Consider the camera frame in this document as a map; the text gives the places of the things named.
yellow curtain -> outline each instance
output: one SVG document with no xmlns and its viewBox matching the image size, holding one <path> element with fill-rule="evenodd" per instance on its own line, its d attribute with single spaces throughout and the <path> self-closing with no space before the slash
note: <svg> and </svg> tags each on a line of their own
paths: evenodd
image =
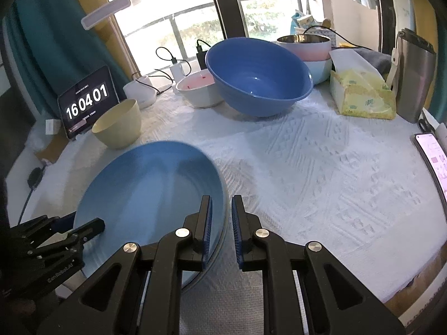
<svg viewBox="0 0 447 335">
<path fill-rule="evenodd" d="M 107 2 L 109 2 L 109 0 L 79 0 L 79 3 L 86 14 L 89 14 Z M 94 29 L 101 40 L 106 44 L 107 49 L 121 66 L 124 73 L 131 79 L 132 74 L 137 72 L 138 69 L 130 51 L 126 48 L 124 38 L 120 33 L 115 17 L 112 16 L 110 20 L 106 19 L 102 21 L 95 26 Z"/>
<path fill-rule="evenodd" d="M 433 80 L 428 89 L 427 99 L 424 107 L 428 109 L 431 98 L 433 97 L 434 82 L 436 81 L 436 71 L 438 70 L 438 25 L 436 14 L 428 0 L 412 0 L 414 8 L 414 17 L 416 21 L 416 33 L 433 45 L 436 52 L 436 67 L 434 68 Z"/>
</svg>

railing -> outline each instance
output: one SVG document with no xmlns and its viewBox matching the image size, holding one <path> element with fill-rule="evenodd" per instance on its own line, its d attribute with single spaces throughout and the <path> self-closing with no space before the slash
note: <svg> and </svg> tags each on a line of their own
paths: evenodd
<svg viewBox="0 0 447 335">
<path fill-rule="evenodd" d="M 241 1 L 251 1 L 251 0 L 237 0 L 237 1 L 239 3 L 239 10 L 241 11 L 241 16 L 244 17 L 244 12 L 242 10 Z M 304 12 L 303 11 L 303 3 L 301 2 L 301 0 L 297 0 L 297 2 L 298 2 L 298 9 L 300 11 Z M 161 23 L 162 21 L 169 20 L 169 22 L 171 23 L 171 27 L 172 27 L 172 31 L 174 33 L 175 40 L 176 40 L 176 42 L 178 44 L 178 47 L 180 49 L 180 53 L 182 54 L 182 59 L 187 59 L 188 55 L 186 54 L 185 45 L 183 43 L 182 36 L 180 35 L 180 30 L 178 30 L 178 26 L 177 26 L 177 23 L 175 21 L 175 18 L 177 16 L 182 15 L 182 14 L 186 14 L 188 12 L 196 11 L 196 10 L 199 10 L 199 9 L 204 9 L 206 7 L 211 7 L 211 6 L 214 6 L 214 3 L 206 3 L 206 4 L 203 4 L 203 5 L 198 5 L 198 6 L 195 6 L 195 7 L 191 7 L 189 9 L 185 9 L 185 10 L 182 10 L 182 11 L 179 11 L 179 12 L 175 12 L 175 13 L 173 13 L 171 15 L 167 15 L 167 16 L 164 16 L 164 17 L 162 17 L 160 19 L 151 21 L 150 23 L 147 23 L 147 24 L 143 25 L 141 28 L 138 28 L 138 29 L 130 32 L 129 34 L 125 35 L 124 37 L 127 38 L 130 35 L 135 34 L 137 31 L 149 28 L 150 26 L 153 26 L 155 24 Z M 306 11 L 305 11 L 305 14 L 310 14 L 309 0 L 306 0 Z M 242 21 L 244 23 L 245 35 L 248 36 L 247 23 L 245 22 L 245 18 L 243 18 Z"/>
</svg>

blue bowl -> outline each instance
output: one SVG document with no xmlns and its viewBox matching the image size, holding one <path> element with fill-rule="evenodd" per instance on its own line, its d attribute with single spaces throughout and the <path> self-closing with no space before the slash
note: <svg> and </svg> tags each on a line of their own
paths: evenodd
<svg viewBox="0 0 447 335">
<path fill-rule="evenodd" d="M 278 114 L 313 88 L 300 58 L 264 40 L 226 39 L 210 48 L 205 62 L 225 102 L 254 117 Z"/>
</svg>

plate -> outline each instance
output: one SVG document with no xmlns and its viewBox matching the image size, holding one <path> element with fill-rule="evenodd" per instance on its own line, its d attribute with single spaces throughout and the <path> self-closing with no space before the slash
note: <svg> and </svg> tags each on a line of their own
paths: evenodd
<svg viewBox="0 0 447 335">
<path fill-rule="evenodd" d="M 125 243 L 159 241 L 198 212 L 202 195 L 212 197 L 210 257 L 227 217 L 227 190 L 213 162 L 182 142 L 158 141 L 117 157 L 93 180 L 79 204 L 74 227 L 99 217 L 104 232 L 84 245 L 82 272 L 89 277 Z M 196 272 L 184 272 L 182 286 Z"/>
</svg>

metal pin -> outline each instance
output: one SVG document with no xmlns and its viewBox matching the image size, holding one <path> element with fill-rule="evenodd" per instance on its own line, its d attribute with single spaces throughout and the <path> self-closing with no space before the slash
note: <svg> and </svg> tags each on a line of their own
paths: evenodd
<svg viewBox="0 0 447 335">
<path fill-rule="evenodd" d="M 175 231 L 175 235 L 180 238 L 187 237 L 189 236 L 189 230 L 186 228 L 179 228 Z"/>
<path fill-rule="evenodd" d="M 132 252 L 135 252 L 137 250 L 137 248 L 138 248 L 138 246 L 135 243 L 126 243 L 122 249 L 126 253 L 132 253 Z"/>
<path fill-rule="evenodd" d="M 256 234 L 259 238 L 266 238 L 269 236 L 270 232 L 267 229 L 261 228 L 254 232 L 254 234 Z"/>
<path fill-rule="evenodd" d="M 317 241 L 312 241 L 308 244 L 309 249 L 312 252 L 319 252 L 321 251 L 321 248 L 323 248 L 323 246 L 321 245 L 321 243 L 317 242 Z"/>
</svg>

